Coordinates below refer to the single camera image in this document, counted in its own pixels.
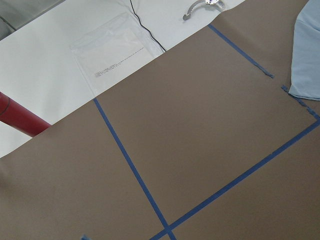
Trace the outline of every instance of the clear plastic bag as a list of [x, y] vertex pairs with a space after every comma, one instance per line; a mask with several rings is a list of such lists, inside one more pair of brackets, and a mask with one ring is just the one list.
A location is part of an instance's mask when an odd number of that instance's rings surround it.
[[128, 13], [87, 33], [70, 49], [95, 97], [163, 53]]

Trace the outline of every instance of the light blue cloth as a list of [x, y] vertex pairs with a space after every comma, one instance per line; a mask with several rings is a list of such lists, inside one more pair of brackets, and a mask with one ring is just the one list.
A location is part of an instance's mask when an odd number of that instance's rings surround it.
[[297, 17], [289, 93], [320, 101], [320, 0], [309, 0]]

